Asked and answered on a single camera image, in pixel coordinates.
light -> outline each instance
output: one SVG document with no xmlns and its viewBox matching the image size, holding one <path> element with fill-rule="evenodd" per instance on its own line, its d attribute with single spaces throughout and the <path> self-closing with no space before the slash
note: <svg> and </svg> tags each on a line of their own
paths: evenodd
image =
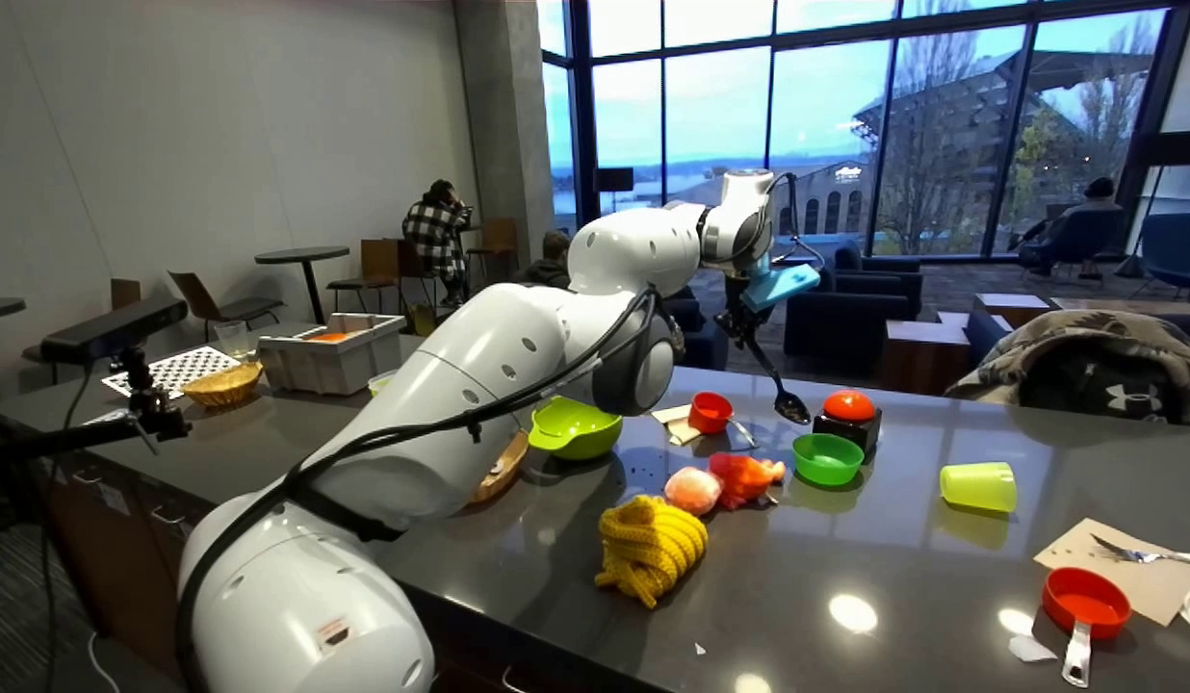
<svg viewBox="0 0 1190 693">
<path fill-rule="evenodd" d="M 736 693 L 773 693 L 773 685 L 762 674 L 741 674 Z"/>
<path fill-rule="evenodd" d="M 876 604 L 862 599 L 858 592 L 836 592 L 828 599 L 828 617 L 853 636 L 871 636 L 880 629 Z"/>
<path fill-rule="evenodd" d="M 1030 636 L 1034 630 L 1034 617 L 1025 609 L 999 609 L 995 612 L 999 625 L 1008 630 L 1008 636 Z"/>
<path fill-rule="evenodd" d="M 862 176 L 862 171 L 858 167 L 836 167 L 836 174 L 831 174 L 839 183 L 855 183 L 858 176 Z"/>
</svg>

plush banana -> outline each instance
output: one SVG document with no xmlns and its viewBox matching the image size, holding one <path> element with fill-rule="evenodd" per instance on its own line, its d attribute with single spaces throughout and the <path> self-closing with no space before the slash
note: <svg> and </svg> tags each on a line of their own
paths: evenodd
<svg viewBox="0 0 1190 693">
<path fill-rule="evenodd" d="M 661 497 L 633 497 L 597 521 L 600 571 L 595 586 L 658 609 L 658 599 L 705 558 L 708 526 Z"/>
</svg>

floor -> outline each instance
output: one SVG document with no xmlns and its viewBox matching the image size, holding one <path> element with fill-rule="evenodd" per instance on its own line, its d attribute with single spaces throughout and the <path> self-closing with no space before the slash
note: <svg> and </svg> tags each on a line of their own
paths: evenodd
<svg viewBox="0 0 1190 693">
<path fill-rule="evenodd" d="M 720 313 L 720 278 L 708 271 L 692 280 L 708 316 Z M 1076 280 L 1076 278 L 1034 278 L 1018 267 L 927 267 L 923 271 L 923 316 L 968 313 L 975 294 L 1061 294 L 1061 295 L 1175 295 L 1175 289 L 1145 278 Z M 801 367 L 781 354 L 781 321 L 773 313 L 759 331 L 762 352 L 781 367 L 785 378 L 801 378 Z M 733 352 L 728 369 L 762 372 L 747 352 Z M 46 680 L 46 643 L 49 643 L 49 609 L 37 565 L 37 530 L 20 523 L 0 535 L 0 689 L 43 689 Z M 53 689 L 57 693 L 100 693 L 112 689 L 89 661 L 89 625 L 81 604 L 53 563 Z M 141 667 L 121 643 L 97 643 L 97 657 L 112 669 L 123 693 L 170 693 L 162 674 Z"/>
</svg>

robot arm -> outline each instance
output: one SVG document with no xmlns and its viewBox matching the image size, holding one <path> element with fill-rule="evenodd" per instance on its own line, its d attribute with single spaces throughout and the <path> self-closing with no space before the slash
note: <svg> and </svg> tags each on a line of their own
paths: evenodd
<svg viewBox="0 0 1190 693">
<path fill-rule="evenodd" d="M 189 535 L 181 669 L 231 689 L 426 689 L 432 643 L 365 558 L 365 526 L 456 517 L 527 422 L 568 391 L 652 408 L 673 372 L 654 295 L 701 263 L 759 278 L 773 176 L 728 176 L 715 208 L 629 208 L 570 244 L 570 289 L 492 284 L 460 309 L 331 444 Z"/>
</svg>

sky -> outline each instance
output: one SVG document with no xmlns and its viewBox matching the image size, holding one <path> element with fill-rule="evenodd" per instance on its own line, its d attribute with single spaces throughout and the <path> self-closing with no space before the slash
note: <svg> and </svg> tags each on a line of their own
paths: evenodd
<svg viewBox="0 0 1190 693">
<path fill-rule="evenodd" d="M 939 0 L 905 0 L 905 14 Z M 968 0 L 972 6 L 999 6 L 1018 0 Z M 541 0 L 545 46 L 559 50 L 561 14 L 559 0 Z M 658 0 L 597 0 L 588 5 L 595 54 L 623 54 L 658 46 Z M 777 26 L 831 26 L 855 18 L 882 18 L 895 0 L 777 0 Z M 1109 37 L 1138 14 L 1097 14 L 1043 22 L 1035 35 L 1041 50 L 1109 50 Z M 669 0 L 668 41 L 715 41 L 768 35 L 772 0 Z M 1005 59 L 1021 50 L 1021 26 L 999 26 L 975 35 L 975 59 Z M 768 136 L 768 50 L 699 54 L 669 59 L 668 67 L 668 132 L 669 163 L 701 156 L 756 156 Z M 865 142 L 853 132 L 855 110 L 882 101 L 885 94 L 889 41 L 848 41 L 817 50 L 777 54 L 773 88 L 773 153 L 855 153 Z M 654 167 L 658 163 L 658 63 L 620 63 L 595 70 L 597 96 L 597 150 L 600 167 Z M 570 167 L 568 136 L 568 82 L 561 70 L 548 67 L 548 122 L 552 122 L 552 167 Z"/>
</svg>

